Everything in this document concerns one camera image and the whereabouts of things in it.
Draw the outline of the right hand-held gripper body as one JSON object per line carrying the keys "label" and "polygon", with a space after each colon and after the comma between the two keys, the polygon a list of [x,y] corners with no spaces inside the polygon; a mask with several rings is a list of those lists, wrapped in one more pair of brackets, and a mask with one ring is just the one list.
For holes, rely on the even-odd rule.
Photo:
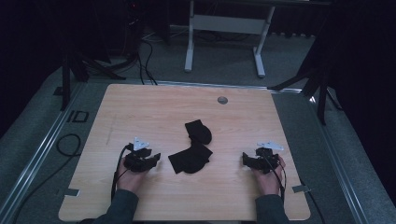
{"label": "right hand-held gripper body", "polygon": [[283,151],[284,148],[280,144],[273,141],[258,142],[257,146],[258,148],[265,147],[265,148],[271,148],[273,150],[272,157],[259,157],[256,155],[259,162],[261,163],[260,170],[262,170],[264,174],[268,174],[270,171],[275,170],[275,168],[279,165],[278,155],[275,154],[274,151]]}

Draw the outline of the black tripod stand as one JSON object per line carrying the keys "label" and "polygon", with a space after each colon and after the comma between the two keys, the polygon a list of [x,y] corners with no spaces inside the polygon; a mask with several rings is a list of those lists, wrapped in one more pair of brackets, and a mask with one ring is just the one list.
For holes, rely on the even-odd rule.
{"label": "black tripod stand", "polygon": [[306,78],[307,81],[301,90],[301,94],[304,97],[311,98],[316,92],[318,92],[317,116],[320,123],[325,125],[325,107],[327,97],[330,97],[331,102],[338,110],[342,110],[342,107],[336,102],[329,91],[330,70],[331,67],[324,64],[317,67],[299,70],[295,77],[287,79],[286,81],[275,86],[268,87],[268,90],[282,91],[288,86]]}
{"label": "black tripod stand", "polygon": [[62,88],[61,94],[63,97],[61,110],[65,111],[71,101],[71,84],[70,75],[74,74],[77,81],[86,82],[89,79],[86,67],[89,66],[99,73],[104,74],[111,79],[125,80],[125,77],[121,77],[115,73],[116,70],[130,65],[137,59],[136,54],[129,55],[125,62],[117,63],[110,66],[104,66],[96,62],[95,60],[85,56],[79,52],[66,53],[63,57],[62,67]]}

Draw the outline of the person's left hand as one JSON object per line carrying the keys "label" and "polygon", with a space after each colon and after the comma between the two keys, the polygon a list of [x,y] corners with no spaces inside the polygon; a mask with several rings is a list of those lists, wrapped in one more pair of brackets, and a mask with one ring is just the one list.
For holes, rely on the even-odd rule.
{"label": "person's left hand", "polygon": [[148,171],[141,173],[132,172],[121,164],[118,168],[117,189],[124,189],[132,193],[137,193],[147,174]]}

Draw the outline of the black sock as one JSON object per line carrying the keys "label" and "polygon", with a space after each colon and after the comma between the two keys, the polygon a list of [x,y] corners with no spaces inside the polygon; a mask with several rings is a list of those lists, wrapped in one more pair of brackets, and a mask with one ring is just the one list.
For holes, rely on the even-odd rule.
{"label": "black sock", "polygon": [[193,142],[208,145],[212,141],[212,132],[199,119],[186,123],[185,128]]}
{"label": "black sock", "polygon": [[189,148],[170,155],[168,159],[176,174],[194,174],[205,167],[212,154],[213,152],[203,144],[192,142]]}

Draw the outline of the person's right hand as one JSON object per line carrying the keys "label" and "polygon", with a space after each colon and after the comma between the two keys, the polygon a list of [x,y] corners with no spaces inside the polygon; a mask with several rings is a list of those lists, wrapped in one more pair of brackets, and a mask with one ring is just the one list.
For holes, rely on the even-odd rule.
{"label": "person's right hand", "polygon": [[285,167],[285,162],[281,157],[279,158],[279,165],[274,171],[264,174],[259,170],[252,169],[256,181],[258,183],[261,195],[278,195],[280,193],[282,182],[282,171]]}

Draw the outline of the white desk frame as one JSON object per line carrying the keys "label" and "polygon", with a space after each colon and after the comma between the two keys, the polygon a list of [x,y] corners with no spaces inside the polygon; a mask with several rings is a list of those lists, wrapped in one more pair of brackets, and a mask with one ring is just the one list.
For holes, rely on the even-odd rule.
{"label": "white desk frame", "polygon": [[194,54],[194,32],[211,31],[223,33],[238,33],[246,35],[259,35],[259,44],[252,49],[258,77],[265,77],[262,62],[262,48],[267,37],[275,7],[270,7],[265,20],[201,15],[194,12],[194,0],[190,0],[189,35],[184,70],[190,72]]}

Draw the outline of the metal floor rail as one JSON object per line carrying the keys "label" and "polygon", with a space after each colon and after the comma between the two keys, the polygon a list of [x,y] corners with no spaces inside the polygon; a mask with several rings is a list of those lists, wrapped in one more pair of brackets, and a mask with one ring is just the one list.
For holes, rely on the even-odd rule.
{"label": "metal floor rail", "polygon": [[0,224],[14,216],[84,88],[83,83],[75,84],[67,104],[50,87],[40,89],[0,138]]}
{"label": "metal floor rail", "polygon": [[340,188],[343,191],[348,207],[351,211],[351,215],[353,216],[356,224],[368,224],[367,216],[363,212],[361,202],[358,199],[356,191],[349,180],[346,169],[340,160],[327,126],[323,125],[319,119],[316,119],[316,124],[319,128],[320,134],[324,139],[326,152],[328,154],[330,163],[332,164],[334,173],[338,179]]}

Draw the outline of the black floor tape marking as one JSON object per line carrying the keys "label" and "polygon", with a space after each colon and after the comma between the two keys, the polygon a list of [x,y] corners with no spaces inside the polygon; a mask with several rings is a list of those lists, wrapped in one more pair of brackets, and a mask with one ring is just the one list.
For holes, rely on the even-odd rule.
{"label": "black floor tape marking", "polygon": [[84,123],[88,121],[90,113],[87,111],[72,110],[67,118],[67,122]]}

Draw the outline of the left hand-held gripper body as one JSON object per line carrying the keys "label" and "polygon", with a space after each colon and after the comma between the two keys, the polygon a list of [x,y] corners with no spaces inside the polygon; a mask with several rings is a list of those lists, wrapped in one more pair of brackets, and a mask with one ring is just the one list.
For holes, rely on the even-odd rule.
{"label": "left hand-held gripper body", "polygon": [[143,148],[149,148],[149,143],[141,141],[138,137],[127,146],[131,152],[125,157],[124,167],[131,170],[132,172],[144,172],[149,168],[147,167],[148,157],[143,157],[141,151]]}

